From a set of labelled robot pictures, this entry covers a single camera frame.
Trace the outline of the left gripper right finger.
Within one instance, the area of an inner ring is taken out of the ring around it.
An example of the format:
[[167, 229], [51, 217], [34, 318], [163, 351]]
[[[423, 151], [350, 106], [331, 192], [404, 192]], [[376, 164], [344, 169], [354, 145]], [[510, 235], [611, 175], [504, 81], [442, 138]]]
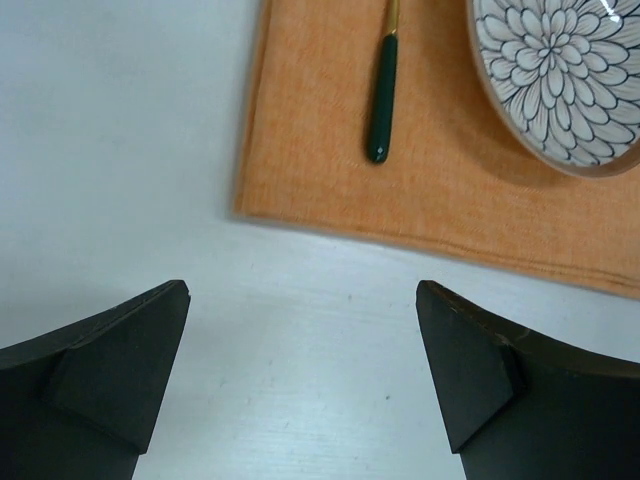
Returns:
[[469, 479], [635, 479], [639, 367], [555, 340], [435, 281], [416, 309], [451, 451]]

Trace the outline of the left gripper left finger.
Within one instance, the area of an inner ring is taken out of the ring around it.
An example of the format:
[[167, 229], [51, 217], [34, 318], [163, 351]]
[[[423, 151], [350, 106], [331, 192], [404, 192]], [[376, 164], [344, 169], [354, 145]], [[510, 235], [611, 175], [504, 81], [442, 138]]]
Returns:
[[4, 479], [130, 479], [190, 305], [182, 280], [1, 351]]

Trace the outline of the orange cloth placemat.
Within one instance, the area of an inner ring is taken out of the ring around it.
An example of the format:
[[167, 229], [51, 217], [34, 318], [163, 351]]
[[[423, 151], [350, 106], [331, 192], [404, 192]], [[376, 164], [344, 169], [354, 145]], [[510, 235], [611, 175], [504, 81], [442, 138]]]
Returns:
[[388, 160], [365, 157], [380, 1], [266, 1], [233, 208], [635, 298], [639, 173], [566, 176], [502, 124], [462, 1], [405, 1]]

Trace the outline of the gold fork green handle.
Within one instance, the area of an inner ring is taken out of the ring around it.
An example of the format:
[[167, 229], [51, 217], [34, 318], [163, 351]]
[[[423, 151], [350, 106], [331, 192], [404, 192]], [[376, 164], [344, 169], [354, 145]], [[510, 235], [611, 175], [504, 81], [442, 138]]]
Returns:
[[382, 164], [387, 160], [391, 146], [399, 44], [399, 9], [398, 0], [387, 2], [386, 25], [380, 41], [365, 143], [367, 159], [374, 164]]

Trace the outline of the floral patterned ceramic plate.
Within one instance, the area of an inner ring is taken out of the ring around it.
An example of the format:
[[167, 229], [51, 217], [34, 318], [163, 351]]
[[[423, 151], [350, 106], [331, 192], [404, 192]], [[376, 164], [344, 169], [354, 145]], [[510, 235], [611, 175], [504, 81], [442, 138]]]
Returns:
[[492, 106], [535, 157], [584, 178], [638, 166], [638, 2], [470, 1], [467, 24]]

